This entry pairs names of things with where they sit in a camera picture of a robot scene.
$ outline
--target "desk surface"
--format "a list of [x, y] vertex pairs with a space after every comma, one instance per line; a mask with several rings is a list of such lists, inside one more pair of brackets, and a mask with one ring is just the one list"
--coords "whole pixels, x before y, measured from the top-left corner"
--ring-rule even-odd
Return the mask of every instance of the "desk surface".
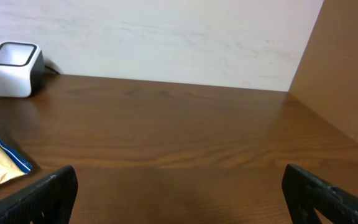
[[0, 198], [71, 164], [72, 223], [289, 223], [287, 163], [358, 196], [358, 144], [283, 92], [61, 75], [0, 135], [37, 166]]

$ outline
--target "black cable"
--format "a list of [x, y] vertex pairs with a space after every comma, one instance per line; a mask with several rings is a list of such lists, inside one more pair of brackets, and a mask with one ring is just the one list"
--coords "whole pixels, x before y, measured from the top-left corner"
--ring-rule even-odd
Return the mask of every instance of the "black cable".
[[49, 70], [51, 70], [51, 71], [55, 72], [57, 75], [59, 75], [59, 74], [60, 74], [58, 71], [56, 71], [54, 68], [52, 68], [52, 67], [51, 67], [51, 66], [49, 66], [49, 65], [45, 65], [45, 68], [47, 68], [47, 69], [49, 69]]

